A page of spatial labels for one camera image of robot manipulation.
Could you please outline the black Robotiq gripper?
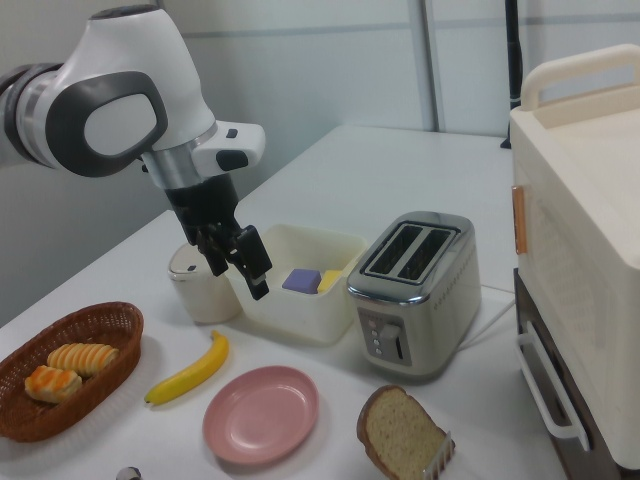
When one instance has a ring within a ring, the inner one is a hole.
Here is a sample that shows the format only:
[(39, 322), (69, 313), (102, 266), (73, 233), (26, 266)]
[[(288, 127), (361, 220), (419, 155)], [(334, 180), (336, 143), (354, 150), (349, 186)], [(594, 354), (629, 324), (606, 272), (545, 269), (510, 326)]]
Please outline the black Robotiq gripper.
[(229, 174), (165, 194), (187, 240), (197, 246), (214, 276), (222, 275), (229, 262), (244, 278), (254, 300), (269, 293), (266, 273), (272, 268), (271, 259), (257, 229), (248, 225), (241, 230), (235, 219), (239, 199)]

